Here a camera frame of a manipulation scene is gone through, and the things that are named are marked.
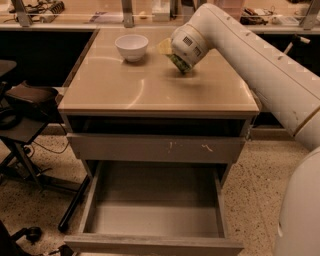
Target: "desk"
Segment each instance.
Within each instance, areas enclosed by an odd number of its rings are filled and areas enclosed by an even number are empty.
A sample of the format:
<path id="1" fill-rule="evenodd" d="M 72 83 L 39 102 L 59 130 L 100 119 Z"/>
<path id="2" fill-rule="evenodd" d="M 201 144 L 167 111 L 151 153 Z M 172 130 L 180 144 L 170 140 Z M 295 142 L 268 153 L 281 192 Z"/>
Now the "desk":
<path id="1" fill-rule="evenodd" d="M 156 44 L 174 29 L 101 29 L 58 107 L 92 177 L 79 234 L 65 238 L 75 251 L 241 251 L 228 239 L 221 185 L 259 109 L 217 51 L 186 75 L 159 55 Z M 124 61 L 114 46 L 127 33 L 149 39 L 140 62 Z M 114 225 L 119 218 L 128 228 Z"/>

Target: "closed drawer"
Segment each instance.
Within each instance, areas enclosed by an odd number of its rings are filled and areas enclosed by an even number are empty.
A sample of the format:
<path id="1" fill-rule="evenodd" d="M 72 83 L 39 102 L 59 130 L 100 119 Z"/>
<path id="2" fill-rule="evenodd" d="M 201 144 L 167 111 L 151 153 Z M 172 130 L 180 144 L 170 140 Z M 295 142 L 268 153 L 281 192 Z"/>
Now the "closed drawer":
<path id="1" fill-rule="evenodd" d="M 227 238 L 214 166 L 101 161 L 77 235 L 76 252 L 237 255 Z"/>
<path id="2" fill-rule="evenodd" d="M 244 138 L 173 135 L 68 134 L 77 158 L 85 160 L 234 163 Z"/>

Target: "black cable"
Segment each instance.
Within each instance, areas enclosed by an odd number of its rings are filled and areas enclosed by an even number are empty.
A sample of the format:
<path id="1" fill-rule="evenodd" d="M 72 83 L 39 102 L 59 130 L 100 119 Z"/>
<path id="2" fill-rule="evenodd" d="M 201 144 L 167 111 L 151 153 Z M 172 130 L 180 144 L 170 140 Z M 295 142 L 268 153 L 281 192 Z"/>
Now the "black cable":
<path id="1" fill-rule="evenodd" d="M 67 131 L 64 129 L 64 127 L 62 126 L 62 124 L 59 123 L 59 125 L 60 125 L 60 127 L 62 128 L 62 130 L 64 131 L 64 135 L 67 135 Z M 33 141 L 33 143 L 36 144 L 36 145 L 38 145 L 39 147 L 43 148 L 44 150 L 47 150 L 47 151 L 49 151 L 49 152 L 51 152 L 51 153 L 54 153 L 54 154 L 62 154 L 62 153 L 64 153 L 64 152 L 67 150 L 68 146 L 69 146 L 69 142 L 68 142 L 67 145 L 65 146 L 65 148 L 64 148 L 62 151 L 59 151 L 59 152 L 58 152 L 58 151 L 54 151 L 54 150 L 48 149 L 48 148 L 46 148 L 45 146 L 43 146 L 43 145 L 41 145 L 41 144 L 39 144 L 39 143 L 37 143 L 37 142 L 35 142 L 35 141 Z"/>

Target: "white robotic arm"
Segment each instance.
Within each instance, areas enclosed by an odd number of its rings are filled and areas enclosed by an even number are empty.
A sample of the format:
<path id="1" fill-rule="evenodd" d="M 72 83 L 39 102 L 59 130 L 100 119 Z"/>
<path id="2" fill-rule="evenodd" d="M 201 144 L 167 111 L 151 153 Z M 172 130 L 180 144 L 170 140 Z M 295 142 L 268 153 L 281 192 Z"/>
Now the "white robotic arm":
<path id="1" fill-rule="evenodd" d="M 171 47 L 181 71 L 216 48 L 288 133 L 314 150 L 289 182 L 275 256 L 319 255 L 320 78 L 211 4 L 172 34 Z"/>

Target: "open drawer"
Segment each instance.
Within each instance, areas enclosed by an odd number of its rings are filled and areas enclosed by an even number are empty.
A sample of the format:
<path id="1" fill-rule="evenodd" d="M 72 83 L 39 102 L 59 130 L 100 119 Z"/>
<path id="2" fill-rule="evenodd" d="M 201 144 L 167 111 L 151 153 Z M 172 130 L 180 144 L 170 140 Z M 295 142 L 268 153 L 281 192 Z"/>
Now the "open drawer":
<path id="1" fill-rule="evenodd" d="M 101 161 L 79 233 L 65 242 L 76 252 L 238 255 L 222 197 L 214 165 Z"/>

